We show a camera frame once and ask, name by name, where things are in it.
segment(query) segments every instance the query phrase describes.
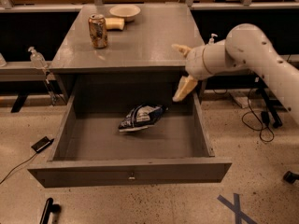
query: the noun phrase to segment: concrete floor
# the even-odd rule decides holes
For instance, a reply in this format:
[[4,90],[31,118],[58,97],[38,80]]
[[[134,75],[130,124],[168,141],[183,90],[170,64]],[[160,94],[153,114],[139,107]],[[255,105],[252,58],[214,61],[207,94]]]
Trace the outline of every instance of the concrete floor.
[[[0,100],[0,179],[34,154],[33,143],[55,137],[65,106],[44,101],[31,97],[20,113],[11,114],[11,102]],[[255,223],[298,223],[299,181],[291,185],[282,177],[288,170],[299,173],[299,126],[280,111],[283,126],[265,144],[242,123],[248,110],[229,94],[205,95],[203,109],[216,156],[233,160],[221,183],[44,189],[26,168],[46,161],[48,148],[0,186],[0,223],[39,223],[49,197],[62,207],[49,223],[227,224],[246,216]],[[234,204],[234,193],[242,212],[235,202],[237,215],[220,201]]]

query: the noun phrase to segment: tin can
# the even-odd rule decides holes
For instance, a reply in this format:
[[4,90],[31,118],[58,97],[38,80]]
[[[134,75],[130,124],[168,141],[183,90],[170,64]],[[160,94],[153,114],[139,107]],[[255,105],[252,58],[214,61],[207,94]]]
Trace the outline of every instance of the tin can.
[[108,41],[107,27],[104,16],[102,14],[92,14],[88,19],[88,24],[93,47],[96,49],[105,48],[108,44]]

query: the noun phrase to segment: drawer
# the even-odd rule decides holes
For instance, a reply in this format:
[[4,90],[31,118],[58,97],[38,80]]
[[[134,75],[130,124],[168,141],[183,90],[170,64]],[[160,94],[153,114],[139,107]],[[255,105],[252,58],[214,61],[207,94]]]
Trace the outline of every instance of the drawer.
[[[79,75],[46,163],[29,172],[45,187],[221,182],[231,166],[215,157],[194,92],[173,103],[179,72]],[[128,112],[166,105],[148,129],[120,133]]]

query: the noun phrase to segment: blue tape mark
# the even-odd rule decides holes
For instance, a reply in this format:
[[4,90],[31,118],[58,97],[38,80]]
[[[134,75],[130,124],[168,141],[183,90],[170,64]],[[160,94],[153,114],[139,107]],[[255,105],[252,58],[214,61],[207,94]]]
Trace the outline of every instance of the blue tape mark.
[[240,196],[239,194],[234,193],[234,204],[230,203],[227,199],[223,198],[221,195],[217,198],[220,202],[226,205],[235,213],[235,224],[242,224],[242,219],[249,224],[257,224],[249,216],[241,211]]

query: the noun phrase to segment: bowl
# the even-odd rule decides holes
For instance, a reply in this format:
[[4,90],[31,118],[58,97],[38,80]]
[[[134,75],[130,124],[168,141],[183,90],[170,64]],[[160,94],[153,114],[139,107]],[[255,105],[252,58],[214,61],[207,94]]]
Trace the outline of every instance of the bowl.
[[124,18],[125,21],[133,21],[135,16],[140,12],[140,8],[135,5],[117,5],[114,6],[110,13],[113,16]]

